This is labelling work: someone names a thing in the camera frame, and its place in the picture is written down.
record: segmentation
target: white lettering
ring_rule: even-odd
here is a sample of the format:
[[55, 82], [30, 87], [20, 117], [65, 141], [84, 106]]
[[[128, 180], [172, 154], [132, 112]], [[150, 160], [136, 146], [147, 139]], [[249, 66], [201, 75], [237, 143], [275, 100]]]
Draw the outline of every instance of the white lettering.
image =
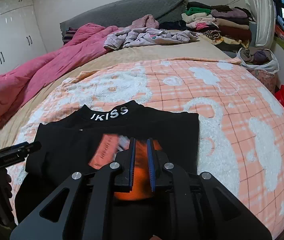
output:
[[116, 118], [116, 117], [118, 117], [118, 116], [119, 116], [118, 110], [116, 110], [116, 109], [112, 110], [111, 113], [110, 113], [110, 115], [111, 115], [111, 116], [110, 116], [111, 118]]
[[101, 116], [98, 114], [97, 117], [95, 118], [95, 121], [98, 120], [98, 119], [99, 119], [100, 121], [103, 121], [103, 119], [102, 119], [103, 116], [104, 116], [104, 114], [101, 115]]
[[121, 107], [121, 114], [126, 114], [129, 110], [124, 106]]

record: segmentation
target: purple folded cloth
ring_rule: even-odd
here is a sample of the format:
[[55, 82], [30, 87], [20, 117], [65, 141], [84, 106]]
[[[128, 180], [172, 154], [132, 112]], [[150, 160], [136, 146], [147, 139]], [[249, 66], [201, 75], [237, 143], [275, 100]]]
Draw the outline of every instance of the purple folded cloth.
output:
[[226, 18], [247, 18], [247, 15], [242, 10], [239, 10], [237, 8], [231, 8], [231, 12], [218, 12], [217, 10], [212, 10], [211, 15], [216, 17], [226, 17]]

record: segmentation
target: stack of folded clothes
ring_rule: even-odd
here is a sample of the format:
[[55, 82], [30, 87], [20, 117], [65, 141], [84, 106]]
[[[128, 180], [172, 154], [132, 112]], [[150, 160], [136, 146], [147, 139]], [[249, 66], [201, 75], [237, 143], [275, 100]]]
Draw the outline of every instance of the stack of folded clothes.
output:
[[187, 27], [202, 33], [222, 50], [237, 52], [242, 47], [248, 48], [252, 40], [249, 21], [253, 17], [247, 9], [189, 2], [182, 18]]

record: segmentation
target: gray headboard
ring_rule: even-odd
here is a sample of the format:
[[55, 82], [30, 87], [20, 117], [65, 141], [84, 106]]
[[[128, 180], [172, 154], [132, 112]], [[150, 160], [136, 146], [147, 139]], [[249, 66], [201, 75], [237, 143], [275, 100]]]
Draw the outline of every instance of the gray headboard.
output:
[[126, 27], [146, 14], [152, 14], [159, 23], [174, 22], [182, 19], [185, 9], [185, 0], [122, 0], [77, 15], [60, 23], [60, 28], [64, 36], [69, 27], [79, 28], [87, 23]]

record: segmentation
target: white wardrobe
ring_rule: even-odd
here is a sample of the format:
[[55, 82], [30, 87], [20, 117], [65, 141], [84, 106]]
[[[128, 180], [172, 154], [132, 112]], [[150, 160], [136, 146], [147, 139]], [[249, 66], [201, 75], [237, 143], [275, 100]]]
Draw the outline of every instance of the white wardrobe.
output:
[[46, 53], [32, 0], [0, 0], [0, 74]]

